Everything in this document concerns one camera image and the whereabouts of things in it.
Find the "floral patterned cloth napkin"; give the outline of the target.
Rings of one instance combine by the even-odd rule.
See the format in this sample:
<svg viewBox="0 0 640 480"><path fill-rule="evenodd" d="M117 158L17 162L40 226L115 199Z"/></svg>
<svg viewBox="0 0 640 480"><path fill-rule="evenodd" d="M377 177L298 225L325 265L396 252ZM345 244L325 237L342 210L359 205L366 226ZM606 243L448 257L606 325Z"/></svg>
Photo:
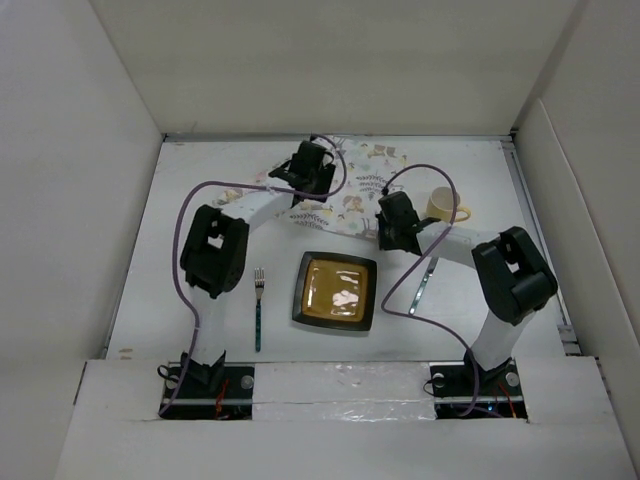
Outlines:
<svg viewBox="0 0 640 480"><path fill-rule="evenodd" d="M341 182L340 192L324 203L303 200L276 217L299 226L343 236L373 240L377 234L376 211L383 187L409 164L407 155L394 146L335 137L346 164L335 161L331 187Z"/></svg>

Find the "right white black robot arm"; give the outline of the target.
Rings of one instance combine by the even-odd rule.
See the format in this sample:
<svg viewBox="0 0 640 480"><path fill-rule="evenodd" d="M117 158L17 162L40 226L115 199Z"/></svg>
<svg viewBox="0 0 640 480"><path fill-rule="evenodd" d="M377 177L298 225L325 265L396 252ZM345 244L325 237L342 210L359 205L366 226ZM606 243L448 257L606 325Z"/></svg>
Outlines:
<svg viewBox="0 0 640 480"><path fill-rule="evenodd" d="M383 191L379 200L378 245L419 257L436 257L473 269L487 305L487 317L462 369L462 381L483 394L499 379L515 344L533 316L556 295L558 283L528 232L500 233L420 219L404 192Z"/></svg>

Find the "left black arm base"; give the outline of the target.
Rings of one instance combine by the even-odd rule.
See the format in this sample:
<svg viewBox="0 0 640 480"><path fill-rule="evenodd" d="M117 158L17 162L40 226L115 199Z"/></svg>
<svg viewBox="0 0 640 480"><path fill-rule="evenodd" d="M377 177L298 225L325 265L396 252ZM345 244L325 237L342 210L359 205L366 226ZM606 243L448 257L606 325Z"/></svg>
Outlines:
<svg viewBox="0 0 640 480"><path fill-rule="evenodd" d="M213 364L179 362L160 365L163 380L158 415L164 420L244 421L253 417L255 365L227 363L226 353Z"/></svg>

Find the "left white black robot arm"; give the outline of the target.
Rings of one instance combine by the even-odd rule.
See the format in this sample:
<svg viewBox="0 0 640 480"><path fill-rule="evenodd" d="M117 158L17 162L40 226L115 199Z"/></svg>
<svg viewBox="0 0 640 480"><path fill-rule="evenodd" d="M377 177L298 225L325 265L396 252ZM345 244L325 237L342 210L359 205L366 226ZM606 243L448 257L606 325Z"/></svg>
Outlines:
<svg viewBox="0 0 640 480"><path fill-rule="evenodd" d="M243 277L249 235L303 200L324 202L337 194L346 183L333 182L337 162L346 177L339 147L329 137L315 135L302 141L291 157L259 184L210 180L187 194L174 229L172 276L176 293L194 317L188 354L200 363L191 368L188 384L199 395L212 396L222 387L223 373L211 363L226 352L226 295ZM240 189L243 193L224 205L198 207L184 245L179 247L187 206L209 186Z"/></svg>

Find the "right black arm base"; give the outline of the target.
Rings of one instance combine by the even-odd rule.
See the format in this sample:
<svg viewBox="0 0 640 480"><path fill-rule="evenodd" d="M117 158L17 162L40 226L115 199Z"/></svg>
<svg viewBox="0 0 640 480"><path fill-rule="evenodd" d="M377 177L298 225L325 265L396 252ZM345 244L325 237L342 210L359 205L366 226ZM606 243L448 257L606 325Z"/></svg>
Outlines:
<svg viewBox="0 0 640 480"><path fill-rule="evenodd" d="M528 418L514 359L477 374L466 361L431 362L429 373L423 391L433 399L438 420Z"/></svg>

